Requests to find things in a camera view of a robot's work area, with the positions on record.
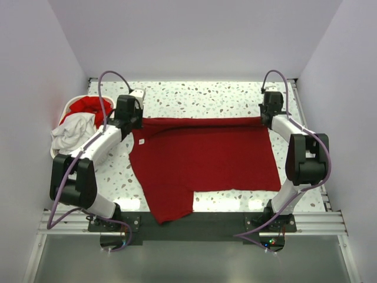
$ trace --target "terrazzo surface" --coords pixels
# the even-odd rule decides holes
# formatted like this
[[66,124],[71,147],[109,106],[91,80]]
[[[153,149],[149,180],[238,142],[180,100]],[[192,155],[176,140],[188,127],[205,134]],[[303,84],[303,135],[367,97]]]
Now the terrazzo surface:
[[[144,117],[172,118],[229,118],[259,116],[258,104],[262,102],[260,82],[130,82],[132,88],[145,88]],[[267,83],[269,90],[285,95],[283,83]],[[97,96],[98,83],[92,81],[88,95]],[[120,81],[102,82],[102,94],[116,102],[127,87]],[[299,110],[289,84],[289,112],[301,122]],[[269,131],[272,150],[280,182],[286,179],[285,160],[288,143],[278,134]],[[96,170],[98,191],[111,201],[120,204],[124,211],[149,211],[143,190],[132,170],[128,154],[134,144],[132,134],[113,148],[105,162]],[[276,192],[228,190],[222,192],[196,192],[194,211],[197,212],[251,212],[261,211]],[[72,207],[59,204],[58,210]],[[295,212],[325,211],[320,189],[307,192],[295,207]]]

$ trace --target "laundry basket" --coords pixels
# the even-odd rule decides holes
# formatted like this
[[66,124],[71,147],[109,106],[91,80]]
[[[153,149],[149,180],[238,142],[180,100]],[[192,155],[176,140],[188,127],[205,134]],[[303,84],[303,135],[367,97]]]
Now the laundry basket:
[[[76,97],[72,98],[72,99],[71,99],[71,100],[65,105],[64,110],[63,110],[63,113],[62,113],[61,116],[60,116],[60,120],[59,120],[58,125],[60,125],[60,122],[62,122],[64,116],[65,116],[66,114],[68,114],[69,112],[71,112],[71,110],[70,110],[70,106],[71,106],[72,104],[74,104],[77,100],[79,100],[79,99],[81,99],[81,98],[83,98],[83,97],[85,97],[85,96],[76,96]],[[114,100],[113,100],[111,97],[109,97],[109,96],[102,96],[102,98],[111,104],[111,108],[113,108],[113,109],[115,108],[115,102],[114,102]],[[50,153],[51,153],[51,157],[52,157],[52,159],[54,159],[55,156],[58,155],[59,150],[57,150],[57,149],[50,149]]]

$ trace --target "white cloth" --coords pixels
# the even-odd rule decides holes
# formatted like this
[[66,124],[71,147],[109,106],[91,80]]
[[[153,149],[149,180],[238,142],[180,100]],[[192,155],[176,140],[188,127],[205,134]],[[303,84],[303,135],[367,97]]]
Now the white cloth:
[[51,149],[68,154],[82,146],[96,132],[95,115],[75,113],[65,118],[64,123],[51,131]]

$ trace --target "white wall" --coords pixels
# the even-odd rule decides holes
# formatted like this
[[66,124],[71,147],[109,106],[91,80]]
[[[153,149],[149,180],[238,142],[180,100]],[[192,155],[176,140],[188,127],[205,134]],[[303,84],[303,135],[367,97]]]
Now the white wall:
[[0,282],[21,282],[49,194],[49,131],[87,80],[47,0],[0,2]]
[[341,0],[49,0],[84,71],[129,80],[297,78]]
[[377,2],[343,0],[298,81],[309,126],[330,138],[327,189],[364,282],[377,282]]

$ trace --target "red garment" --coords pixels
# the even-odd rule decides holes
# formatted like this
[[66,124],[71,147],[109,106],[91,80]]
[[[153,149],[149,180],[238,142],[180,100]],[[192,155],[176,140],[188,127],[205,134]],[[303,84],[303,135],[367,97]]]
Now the red garment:
[[[111,107],[111,104],[106,100],[104,100],[104,106],[106,115],[108,115],[113,108]],[[65,118],[67,118],[69,115],[79,112],[95,114],[94,124],[97,128],[99,128],[100,125],[102,125],[102,122],[104,121],[104,115],[101,109],[100,98],[98,96],[85,96],[74,102],[70,106],[70,110],[71,112],[64,116],[63,120],[60,122],[59,125],[61,125],[64,122]]]
[[260,117],[143,119],[143,126],[133,130],[130,161],[159,223],[192,213],[194,191],[280,189]]

